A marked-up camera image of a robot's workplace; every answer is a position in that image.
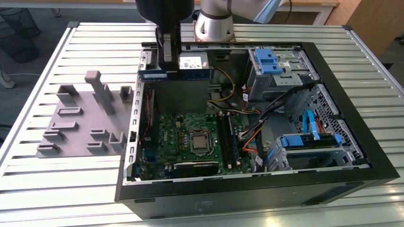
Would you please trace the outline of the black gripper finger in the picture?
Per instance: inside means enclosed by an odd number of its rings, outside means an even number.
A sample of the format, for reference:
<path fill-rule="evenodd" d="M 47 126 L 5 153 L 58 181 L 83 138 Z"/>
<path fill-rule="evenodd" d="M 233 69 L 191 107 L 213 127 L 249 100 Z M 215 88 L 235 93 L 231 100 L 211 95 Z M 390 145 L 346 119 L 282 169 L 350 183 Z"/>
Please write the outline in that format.
<path fill-rule="evenodd" d="M 158 63 L 163 70 L 179 70 L 179 55 L 182 53 L 181 25 L 158 26 Z"/>

